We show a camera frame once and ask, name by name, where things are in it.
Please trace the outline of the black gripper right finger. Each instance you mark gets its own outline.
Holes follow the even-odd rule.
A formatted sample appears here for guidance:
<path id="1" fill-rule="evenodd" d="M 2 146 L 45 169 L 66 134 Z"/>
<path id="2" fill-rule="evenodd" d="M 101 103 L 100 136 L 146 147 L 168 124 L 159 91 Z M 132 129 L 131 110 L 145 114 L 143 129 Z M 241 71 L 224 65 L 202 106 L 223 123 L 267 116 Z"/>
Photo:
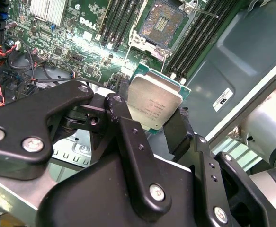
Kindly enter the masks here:
<path id="1" fill-rule="evenodd" d="M 199 226 L 270 227 L 272 206 L 235 159 L 212 154 L 194 133 L 187 108 L 180 107 L 164 124 L 169 153 L 193 173 L 194 216 Z"/>

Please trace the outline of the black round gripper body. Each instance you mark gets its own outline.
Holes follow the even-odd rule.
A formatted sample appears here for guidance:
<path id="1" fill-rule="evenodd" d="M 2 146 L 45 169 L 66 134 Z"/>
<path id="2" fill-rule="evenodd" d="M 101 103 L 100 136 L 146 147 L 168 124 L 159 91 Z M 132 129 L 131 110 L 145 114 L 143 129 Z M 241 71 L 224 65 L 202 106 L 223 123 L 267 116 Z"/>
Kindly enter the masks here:
<path id="1" fill-rule="evenodd" d="M 156 162 L 167 181 L 172 205 L 157 222 L 133 210 L 120 156 L 115 153 L 53 187 L 42 200 L 38 227 L 205 227 L 203 205 L 196 198 L 188 168 L 159 156 Z"/>

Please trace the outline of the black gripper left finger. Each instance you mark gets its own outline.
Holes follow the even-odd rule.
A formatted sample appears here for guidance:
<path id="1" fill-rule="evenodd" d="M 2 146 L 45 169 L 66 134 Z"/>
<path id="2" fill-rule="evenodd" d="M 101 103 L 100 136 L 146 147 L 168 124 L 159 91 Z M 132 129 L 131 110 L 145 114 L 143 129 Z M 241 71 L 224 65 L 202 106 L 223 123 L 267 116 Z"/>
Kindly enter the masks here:
<path id="1" fill-rule="evenodd" d="M 73 176 L 61 191 L 102 183 L 104 177 L 98 173 L 109 173 L 109 161 L 117 159 L 134 211 L 140 216 L 165 215 L 171 208 L 171 195 L 125 100 L 108 94 L 96 101 L 93 91 L 76 81 L 0 107 L 0 176 L 16 180 L 40 177 L 52 157 L 61 119 L 80 105 L 84 113 L 98 118 L 88 130 L 104 135 L 95 151 L 99 160 Z"/>

